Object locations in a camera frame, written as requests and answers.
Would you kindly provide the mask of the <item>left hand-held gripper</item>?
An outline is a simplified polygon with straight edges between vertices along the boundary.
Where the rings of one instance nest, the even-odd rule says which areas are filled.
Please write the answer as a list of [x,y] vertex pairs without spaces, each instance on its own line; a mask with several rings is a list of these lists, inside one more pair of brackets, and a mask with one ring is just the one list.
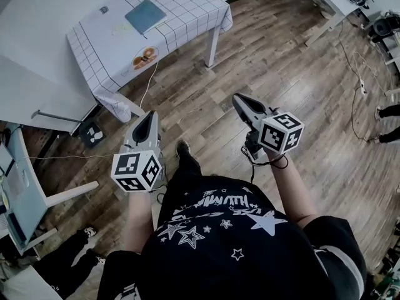
[[124,192],[150,193],[165,185],[159,126],[158,113],[147,112],[134,124],[131,134],[133,141],[124,141],[119,153],[113,156],[111,179]]

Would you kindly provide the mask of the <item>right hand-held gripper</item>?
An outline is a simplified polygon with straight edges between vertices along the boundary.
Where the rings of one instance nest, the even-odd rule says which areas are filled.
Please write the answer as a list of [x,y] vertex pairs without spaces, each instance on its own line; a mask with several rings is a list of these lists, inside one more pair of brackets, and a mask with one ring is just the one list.
[[254,161],[260,160],[268,149],[276,154],[286,154],[296,148],[304,131],[304,124],[290,112],[279,108],[267,110],[263,103],[247,95],[236,93],[232,105],[243,122],[251,126],[246,135],[245,147]]

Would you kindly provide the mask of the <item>blue-grey notebook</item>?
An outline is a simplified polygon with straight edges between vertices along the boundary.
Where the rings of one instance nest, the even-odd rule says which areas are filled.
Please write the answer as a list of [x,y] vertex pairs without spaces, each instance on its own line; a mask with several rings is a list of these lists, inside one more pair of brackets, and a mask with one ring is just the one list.
[[143,0],[125,15],[125,19],[139,34],[144,35],[157,25],[165,22],[168,17],[153,2]]

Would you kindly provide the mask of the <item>person's right forearm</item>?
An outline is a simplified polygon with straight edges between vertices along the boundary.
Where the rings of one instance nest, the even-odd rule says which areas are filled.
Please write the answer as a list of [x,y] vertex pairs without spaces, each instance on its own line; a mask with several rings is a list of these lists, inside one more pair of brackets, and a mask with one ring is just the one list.
[[318,217],[318,211],[303,179],[290,156],[280,159],[270,150],[266,154],[287,218],[304,228]]

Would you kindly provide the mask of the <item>person's left forearm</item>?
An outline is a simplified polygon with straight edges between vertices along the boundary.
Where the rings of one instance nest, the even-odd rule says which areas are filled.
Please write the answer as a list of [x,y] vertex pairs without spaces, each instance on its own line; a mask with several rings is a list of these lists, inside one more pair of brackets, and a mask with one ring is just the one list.
[[127,221],[123,234],[124,250],[141,254],[153,232],[151,196],[146,192],[129,193]]

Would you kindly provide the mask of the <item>person's left shoe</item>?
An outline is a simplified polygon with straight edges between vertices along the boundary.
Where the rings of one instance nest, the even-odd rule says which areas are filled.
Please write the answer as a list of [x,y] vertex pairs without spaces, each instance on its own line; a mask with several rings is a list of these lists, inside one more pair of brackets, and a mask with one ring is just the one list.
[[176,156],[181,157],[182,155],[185,155],[185,154],[190,154],[190,147],[189,147],[189,144],[185,140],[180,139],[176,143]]

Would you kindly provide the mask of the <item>black footprint floor mat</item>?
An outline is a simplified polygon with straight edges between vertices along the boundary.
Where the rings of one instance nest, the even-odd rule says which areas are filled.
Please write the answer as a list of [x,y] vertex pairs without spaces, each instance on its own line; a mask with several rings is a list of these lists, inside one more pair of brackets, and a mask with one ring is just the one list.
[[93,148],[104,139],[104,133],[95,122],[80,125],[79,136],[87,148]]

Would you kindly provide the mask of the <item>grey metal bar foot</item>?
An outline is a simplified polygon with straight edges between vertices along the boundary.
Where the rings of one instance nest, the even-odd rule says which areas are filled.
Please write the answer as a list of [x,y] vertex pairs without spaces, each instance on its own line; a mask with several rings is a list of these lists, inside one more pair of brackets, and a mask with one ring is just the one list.
[[44,117],[47,117],[47,118],[52,118],[52,119],[57,119],[57,120],[62,120],[62,121],[69,121],[69,122],[73,122],[73,123],[77,123],[77,124],[84,123],[84,121],[82,121],[82,120],[72,119],[72,118],[62,117],[62,116],[57,116],[57,115],[53,115],[53,114],[42,112],[40,110],[34,111],[32,113],[32,115],[31,115],[31,119],[34,119],[36,116],[44,116]]

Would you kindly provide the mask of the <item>white checked tablecloth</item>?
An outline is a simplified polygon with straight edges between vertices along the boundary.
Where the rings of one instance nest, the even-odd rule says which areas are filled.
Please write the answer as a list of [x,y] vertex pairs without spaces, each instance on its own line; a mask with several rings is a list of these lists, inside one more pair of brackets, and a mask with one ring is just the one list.
[[214,62],[221,32],[233,25],[223,0],[148,0],[166,14],[158,25],[141,34],[127,14],[145,0],[107,0],[83,17],[67,40],[94,98],[121,122],[143,111],[119,90],[197,36],[208,33],[208,54]]

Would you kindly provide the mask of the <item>white partition board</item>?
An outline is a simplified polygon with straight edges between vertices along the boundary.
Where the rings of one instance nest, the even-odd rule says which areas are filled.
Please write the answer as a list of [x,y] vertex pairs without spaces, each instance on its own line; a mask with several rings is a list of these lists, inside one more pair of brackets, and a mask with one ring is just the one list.
[[75,122],[44,116],[31,119],[40,110],[57,116],[83,120],[96,106],[90,92],[80,94],[30,71],[0,55],[0,121],[73,133]]

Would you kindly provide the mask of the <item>pale blue-grey desk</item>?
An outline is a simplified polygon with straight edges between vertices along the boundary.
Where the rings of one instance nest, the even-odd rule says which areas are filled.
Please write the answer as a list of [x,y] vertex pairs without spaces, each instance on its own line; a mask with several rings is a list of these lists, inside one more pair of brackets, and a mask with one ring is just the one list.
[[99,183],[89,182],[47,197],[28,156],[21,126],[9,122],[6,133],[8,140],[0,140],[0,214],[5,209],[8,235],[22,255],[57,232],[52,229],[33,238],[49,208],[88,193]]

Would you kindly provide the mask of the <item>black star print t-shirt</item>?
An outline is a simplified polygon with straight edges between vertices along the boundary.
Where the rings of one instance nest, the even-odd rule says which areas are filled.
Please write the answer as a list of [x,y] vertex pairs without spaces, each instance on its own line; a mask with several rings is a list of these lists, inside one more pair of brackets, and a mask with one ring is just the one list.
[[97,300],[130,285],[140,300],[360,300],[365,284],[346,220],[300,227],[249,182],[184,176],[168,184],[142,252],[107,257]]

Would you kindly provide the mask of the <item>black round bin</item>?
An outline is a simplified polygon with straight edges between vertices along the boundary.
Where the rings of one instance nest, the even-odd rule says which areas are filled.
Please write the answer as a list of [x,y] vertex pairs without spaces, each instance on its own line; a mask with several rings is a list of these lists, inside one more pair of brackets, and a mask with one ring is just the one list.
[[386,38],[393,33],[393,29],[389,23],[389,20],[392,18],[392,16],[392,12],[388,11],[381,14],[377,19],[375,19],[372,25],[375,36]]

